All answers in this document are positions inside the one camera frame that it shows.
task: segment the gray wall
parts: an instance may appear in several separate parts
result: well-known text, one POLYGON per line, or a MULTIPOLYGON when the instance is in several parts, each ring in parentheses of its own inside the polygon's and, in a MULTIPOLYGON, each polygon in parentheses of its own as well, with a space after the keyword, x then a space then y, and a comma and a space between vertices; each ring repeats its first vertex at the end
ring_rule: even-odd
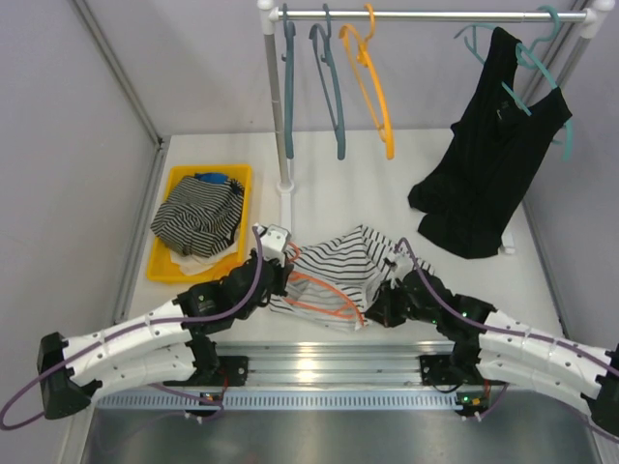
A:
MULTIPOLYGON (((269 131, 273 128, 264 45, 255 0, 89 0, 139 96, 165 134, 269 131)), ((320 9, 321 0, 289 0, 290 8, 320 9)), ((360 9, 360 0, 328 2, 332 10, 360 9)), ((375 0, 376 10, 567 9, 572 0, 375 0)), ((373 128, 335 23, 334 51, 348 129, 373 128)), ((298 131, 330 127, 314 64, 310 22, 298 22, 295 114, 298 131)), ((368 25, 356 23, 365 35, 368 25)), ((461 115, 481 66, 454 34, 462 24, 379 22, 369 52, 397 128, 446 128, 461 115)), ((530 44, 549 24, 509 24, 530 44)), ((488 33, 480 35, 486 50, 488 33)), ((285 50, 281 24, 276 37, 285 50)), ((280 77, 283 77, 280 61, 280 77)), ((527 71, 521 70, 516 88, 527 71)))
MULTIPOLYGON (((0 403, 36 374, 39 339, 110 312, 153 156, 66 0, 0 14, 0 403)), ((31 391, 9 414, 41 411, 31 391)), ((0 461, 55 461, 67 423, 0 433, 0 461)))
POLYGON ((572 160, 551 149, 527 197, 570 334, 609 348, 619 342, 618 31, 615 11, 565 88, 572 160))

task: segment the striped shirt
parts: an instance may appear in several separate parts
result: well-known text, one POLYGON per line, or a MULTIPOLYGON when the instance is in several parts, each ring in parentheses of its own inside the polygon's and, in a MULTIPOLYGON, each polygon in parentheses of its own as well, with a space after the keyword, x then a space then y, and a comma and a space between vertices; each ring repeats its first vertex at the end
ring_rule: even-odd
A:
POLYGON ((295 314, 326 327, 352 331, 368 321, 363 317, 374 302, 380 283, 388 277, 385 258, 395 243, 359 225, 342 237, 288 251, 294 272, 288 280, 288 296, 271 298, 274 312, 295 314))
POLYGON ((159 207, 151 230, 181 255, 208 258, 234 243, 244 194, 234 179, 211 184, 187 176, 159 207))

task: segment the orange hanger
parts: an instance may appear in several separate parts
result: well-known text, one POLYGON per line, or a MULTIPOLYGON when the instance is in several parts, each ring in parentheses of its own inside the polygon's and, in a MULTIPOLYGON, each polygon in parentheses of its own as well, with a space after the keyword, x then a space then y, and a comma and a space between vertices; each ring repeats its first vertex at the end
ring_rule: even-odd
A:
MULTIPOLYGON (((293 263, 294 261, 299 259, 299 257, 301 256, 301 250, 299 249, 298 246, 296 246, 292 242, 290 242, 289 244, 294 250, 294 256, 289 258, 289 262, 293 263)), ((350 320, 350 319, 353 319, 354 317, 357 317, 362 327, 366 324, 363 314, 361 313, 359 308, 354 304, 354 302, 350 300, 350 298, 348 298, 345 294, 340 292, 340 290, 338 290, 333 285, 330 285, 329 283, 323 280, 320 280, 319 278, 312 277, 311 275, 299 273, 297 271, 293 271, 292 273, 290 273, 290 277, 288 278, 289 282, 296 282, 298 280, 307 280, 311 283, 314 283, 315 285, 318 285, 322 288, 325 288, 331 291, 332 293, 334 293, 335 295, 339 296, 342 299, 343 305, 340 308, 338 308, 336 311, 330 311, 328 309, 316 307, 313 304, 305 304, 302 302, 292 300, 291 298, 284 298, 283 300, 287 302, 289 305, 296 305, 304 309, 310 309, 312 311, 320 312, 323 314, 329 314, 330 316, 337 317, 338 319, 350 320)))
POLYGON ((374 9, 371 4, 366 3, 364 8, 368 10, 369 13, 369 34, 361 40, 361 36, 355 29, 355 26, 352 24, 344 24, 339 29, 339 38, 341 39, 344 48, 346 49, 346 54, 348 55, 348 61, 350 62, 350 66, 352 67, 352 71, 355 73, 355 77, 357 77, 357 82, 359 82, 359 87, 361 87, 361 91, 364 94, 364 99, 366 100, 366 105, 369 108, 369 114, 371 115, 371 119, 374 122, 374 126, 378 130, 378 135, 380 139, 385 143, 386 151, 387 151, 387 160, 392 160, 394 158, 394 132, 391 127, 391 119, 389 117, 389 109, 387 108, 387 102, 385 101, 385 96, 383 94, 382 86, 380 85, 380 80, 378 79, 378 74, 376 73, 376 69, 371 62, 371 58, 368 53, 368 41, 374 35, 375 29, 375 20, 374 20, 374 9), (355 63, 355 59, 352 56, 352 52, 350 51, 350 42, 348 40, 348 33, 351 33, 355 40, 357 41, 357 62, 368 68, 369 75, 374 84, 374 89, 376 90, 376 96, 378 97, 378 104, 380 105, 380 111, 383 116, 383 123, 381 124, 378 121, 378 117, 376 116, 376 112, 374 111, 374 107, 371 104, 371 100, 369 99, 368 91, 366 90, 366 86, 364 85, 363 80, 361 80, 361 76, 359 75, 359 70, 357 69, 357 65, 355 63))

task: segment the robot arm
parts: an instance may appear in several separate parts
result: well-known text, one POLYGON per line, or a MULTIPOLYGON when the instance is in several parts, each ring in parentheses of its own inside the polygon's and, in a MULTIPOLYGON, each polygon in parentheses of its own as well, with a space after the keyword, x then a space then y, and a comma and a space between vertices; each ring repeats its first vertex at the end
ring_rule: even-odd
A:
POLYGON ((454 295, 411 257, 392 253, 392 280, 383 282, 366 316, 386 327, 407 319, 436 326, 455 343, 448 372, 460 384, 509 383, 553 397, 619 436, 619 349, 581 345, 538 331, 486 302, 454 295))
POLYGON ((39 372, 68 362, 41 382, 44 416, 64 418, 107 394, 152 383, 208 385, 220 368, 208 335, 229 329, 235 319, 247 319, 271 295, 285 295, 292 271, 284 254, 290 234, 274 225, 257 231, 262 259, 253 251, 220 281, 194 285, 148 314, 104 331, 45 336, 39 372))
MULTIPOLYGON (((220 358, 208 335, 247 319, 271 295, 285 295, 292 271, 284 254, 289 233, 273 225, 258 230, 262 259, 253 251, 222 280, 194 285, 148 314, 104 331, 44 337, 39 372, 66 363, 41 381, 44 416, 63 418, 107 394, 151 383, 209 385, 220 358)), ((368 319, 385 327, 409 319, 433 324, 455 344, 447 366, 455 383, 522 386, 573 406, 619 436, 619 353, 553 337, 489 303, 454 295, 429 269, 414 269, 403 253, 392 253, 388 262, 392 279, 379 288, 368 319)))

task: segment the yellow basket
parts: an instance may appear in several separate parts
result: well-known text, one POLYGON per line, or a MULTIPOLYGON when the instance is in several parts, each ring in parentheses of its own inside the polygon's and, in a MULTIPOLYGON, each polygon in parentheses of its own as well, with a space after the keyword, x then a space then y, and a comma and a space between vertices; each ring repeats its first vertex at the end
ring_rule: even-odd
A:
POLYGON ((211 269, 196 275, 184 275, 179 269, 179 265, 172 262, 170 250, 159 237, 155 237, 151 257, 148 260, 146 277, 149 280, 165 283, 197 283, 208 280, 217 280, 227 276, 230 271, 240 266, 245 261, 245 250, 248 241, 248 221, 250 219, 250 195, 251 195, 251 166, 248 164, 225 164, 221 166, 197 165, 197 166, 176 166, 170 169, 165 187, 163 200, 167 199, 172 189, 174 189, 186 176, 193 176, 197 172, 220 172, 226 176, 236 179, 245 188, 243 198, 243 213, 241 214, 241 225, 239 229, 239 247, 235 253, 225 256, 219 263, 211 269))

